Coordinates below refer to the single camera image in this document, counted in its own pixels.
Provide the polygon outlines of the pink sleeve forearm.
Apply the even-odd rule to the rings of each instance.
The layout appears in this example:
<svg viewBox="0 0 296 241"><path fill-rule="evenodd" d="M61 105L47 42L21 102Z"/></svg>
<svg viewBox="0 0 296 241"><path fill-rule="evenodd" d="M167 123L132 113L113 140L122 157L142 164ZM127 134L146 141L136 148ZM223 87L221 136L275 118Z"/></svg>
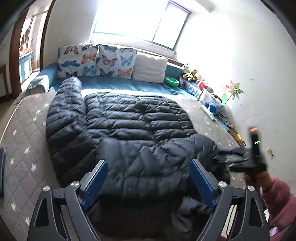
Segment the pink sleeve forearm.
<svg viewBox="0 0 296 241"><path fill-rule="evenodd" d="M295 219L295 196L290 192L289 186L272 178L272 185L261 196L267 205L270 222L279 232L286 230Z"/></svg>

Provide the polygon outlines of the person right hand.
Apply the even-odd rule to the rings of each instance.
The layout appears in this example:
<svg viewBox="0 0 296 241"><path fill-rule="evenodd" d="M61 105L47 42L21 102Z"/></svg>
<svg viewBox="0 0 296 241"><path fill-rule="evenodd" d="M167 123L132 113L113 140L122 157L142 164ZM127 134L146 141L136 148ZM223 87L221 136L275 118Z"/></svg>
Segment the person right hand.
<svg viewBox="0 0 296 241"><path fill-rule="evenodd" d="M254 175L244 174L246 185L261 188L263 192L267 192L273 185L273 178L267 171Z"/></svg>

